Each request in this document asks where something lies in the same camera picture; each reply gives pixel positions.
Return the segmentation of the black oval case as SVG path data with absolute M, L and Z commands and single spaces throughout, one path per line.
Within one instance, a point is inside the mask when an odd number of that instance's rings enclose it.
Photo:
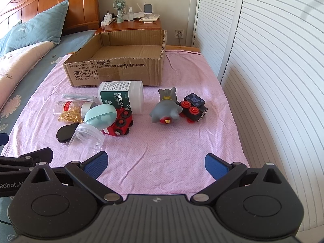
M 73 123 L 70 125 L 65 125 L 60 129 L 58 129 L 56 133 L 57 141 L 62 144 L 71 141 L 73 134 L 75 133 L 75 130 L 77 129 L 78 125 L 79 125 L 78 123 Z

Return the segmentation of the clear plastic jar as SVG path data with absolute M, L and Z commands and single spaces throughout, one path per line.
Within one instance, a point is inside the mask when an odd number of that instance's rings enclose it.
M 85 161 L 102 150 L 103 133 L 92 125 L 79 124 L 69 142 L 67 161 Z

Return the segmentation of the fish oil capsule bottle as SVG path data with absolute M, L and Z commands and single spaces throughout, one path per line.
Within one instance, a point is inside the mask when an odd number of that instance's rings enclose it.
M 53 114 L 59 122 L 84 123 L 86 113 L 97 104 L 90 101 L 67 100 L 56 102 Z

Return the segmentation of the teal egg-shaped case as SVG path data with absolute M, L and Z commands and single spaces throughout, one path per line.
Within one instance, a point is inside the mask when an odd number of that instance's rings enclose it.
M 110 127 L 117 118 L 117 111 L 110 104 L 100 104 L 91 108 L 85 115 L 85 123 L 102 130 Z

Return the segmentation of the red toy fire truck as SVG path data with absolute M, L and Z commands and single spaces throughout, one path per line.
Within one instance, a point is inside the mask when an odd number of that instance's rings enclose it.
M 117 109 L 117 119 L 115 122 L 102 130 L 104 134 L 112 136 L 127 135 L 130 132 L 130 127 L 133 126 L 132 111 L 126 108 Z

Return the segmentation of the clear pen refill box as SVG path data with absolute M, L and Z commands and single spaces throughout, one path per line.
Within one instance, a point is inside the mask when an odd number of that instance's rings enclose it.
M 88 101 L 94 103 L 100 103 L 99 99 L 92 95 L 81 95 L 81 94 L 62 94 L 62 98 L 66 100 L 79 100 Z

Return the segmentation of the black toy train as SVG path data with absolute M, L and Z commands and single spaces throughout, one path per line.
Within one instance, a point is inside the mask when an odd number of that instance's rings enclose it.
M 180 116 L 185 117 L 190 124 L 199 122 L 208 111 L 205 101 L 195 93 L 185 96 L 178 104 L 182 107 Z

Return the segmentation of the grey elephant toy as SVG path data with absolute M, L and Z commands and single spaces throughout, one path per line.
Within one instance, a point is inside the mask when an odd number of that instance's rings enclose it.
M 160 101 L 149 114 L 151 122 L 169 125 L 178 121 L 183 108 L 177 101 L 176 88 L 159 89 L 158 93 Z

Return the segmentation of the white medical bottle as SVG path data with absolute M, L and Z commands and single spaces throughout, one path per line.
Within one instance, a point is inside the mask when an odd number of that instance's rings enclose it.
M 116 109 L 125 108 L 134 114 L 142 114 L 144 106 L 142 81 L 102 82 L 98 87 L 98 99 Z

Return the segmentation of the pink cloth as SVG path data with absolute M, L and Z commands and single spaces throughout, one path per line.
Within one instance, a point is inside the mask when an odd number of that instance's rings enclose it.
M 179 100 L 191 93 L 204 99 L 208 112 L 193 124 L 185 118 L 171 125 L 154 124 L 149 114 L 159 93 L 156 87 L 145 87 L 143 112 L 134 116 L 130 133 L 104 137 L 109 166 L 99 181 L 122 196 L 195 194 L 213 182 L 204 166 L 208 153 L 227 162 L 247 162 L 225 94 L 201 54 L 166 52 L 161 88 L 172 87 Z M 72 87 L 62 64 L 57 64 L 25 105 L 2 156 L 16 157 L 49 147 L 53 167 L 89 157 L 85 149 L 68 151 L 56 139 L 62 124 L 54 117 L 53 108 L 64 93 L 95 95 L 97 89 Z

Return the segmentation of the blue pillow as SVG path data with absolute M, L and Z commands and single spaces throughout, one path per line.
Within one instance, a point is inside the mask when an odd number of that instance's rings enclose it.
M 60 43 L 69 1 L 64 0 L 27 22 L 18 23 L 1 38 L 1 56 L 39 42 Z

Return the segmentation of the white louvered closet door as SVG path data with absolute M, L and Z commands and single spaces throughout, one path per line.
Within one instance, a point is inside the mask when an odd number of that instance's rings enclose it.
M 323 0 L 197 0 L 193 45 L 252 167 L 275 163 L 323 230 Z

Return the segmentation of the small spray bottle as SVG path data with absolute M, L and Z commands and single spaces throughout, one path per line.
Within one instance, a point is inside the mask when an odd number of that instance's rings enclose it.
M 127 20 L 134 21 L 134 13 L 131 6 L 129 6 L 129 12 L 127 13 Z

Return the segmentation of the white router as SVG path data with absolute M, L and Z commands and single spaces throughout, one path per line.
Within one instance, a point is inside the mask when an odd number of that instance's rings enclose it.
M 135 19 L 144 18 L 144 11 L 143 11 L 143 9 L 141 8 L 141 6 L 139 4 L 137 4 L 137 7 L 139 8 L 139 12 L 134 13 L 133 14 L 133 17 Z

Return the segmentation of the white smart display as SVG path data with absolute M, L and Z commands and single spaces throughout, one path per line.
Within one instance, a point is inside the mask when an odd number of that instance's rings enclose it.
M 153 5 L 149 3 L 144 4 L 144 17 L 150 18 L 153 15 Z

